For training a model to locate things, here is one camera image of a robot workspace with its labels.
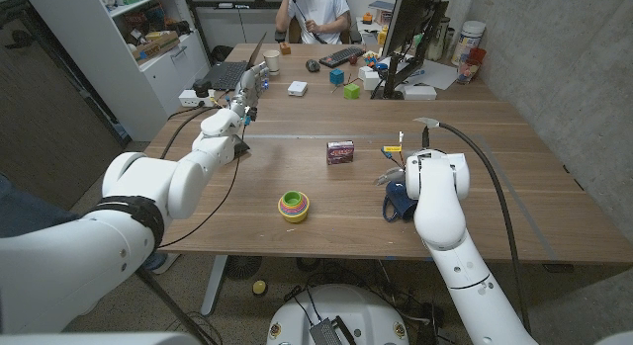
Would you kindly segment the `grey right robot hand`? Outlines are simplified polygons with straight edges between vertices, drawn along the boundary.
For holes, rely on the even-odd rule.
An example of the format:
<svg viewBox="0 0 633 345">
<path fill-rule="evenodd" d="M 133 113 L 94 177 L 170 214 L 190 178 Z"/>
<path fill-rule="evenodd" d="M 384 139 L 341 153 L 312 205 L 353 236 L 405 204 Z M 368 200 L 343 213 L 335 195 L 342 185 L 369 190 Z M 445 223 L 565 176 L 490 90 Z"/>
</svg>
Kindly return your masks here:
<svg viewBox="0 0 633 345">
<path fill-rule="evenodd" d="M 380 186 L 389 182 L 404 182 L 406 180 L 406 170 L 402 167 L 393 167 L 388 169 L 384 174 L 380 175 L 375 181 L 376 186 Z"/>
</svg>

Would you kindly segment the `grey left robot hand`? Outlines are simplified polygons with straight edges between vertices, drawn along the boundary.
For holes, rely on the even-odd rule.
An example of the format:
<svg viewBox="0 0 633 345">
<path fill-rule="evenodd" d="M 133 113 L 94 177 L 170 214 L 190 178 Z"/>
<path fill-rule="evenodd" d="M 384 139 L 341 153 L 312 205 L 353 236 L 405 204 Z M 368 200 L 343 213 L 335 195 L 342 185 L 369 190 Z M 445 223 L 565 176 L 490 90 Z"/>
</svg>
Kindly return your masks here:
<svg viewBox="0 0 633 345">
<path fill-rule="evenodd" d="M 264 83 L 268 80 L 268 72 L 266 62 L 262 61 L 242 73 L 228 104 L 228 107 L 241 118 L 245 117 L 247 107 L 257 107 Z"/>
</svg>

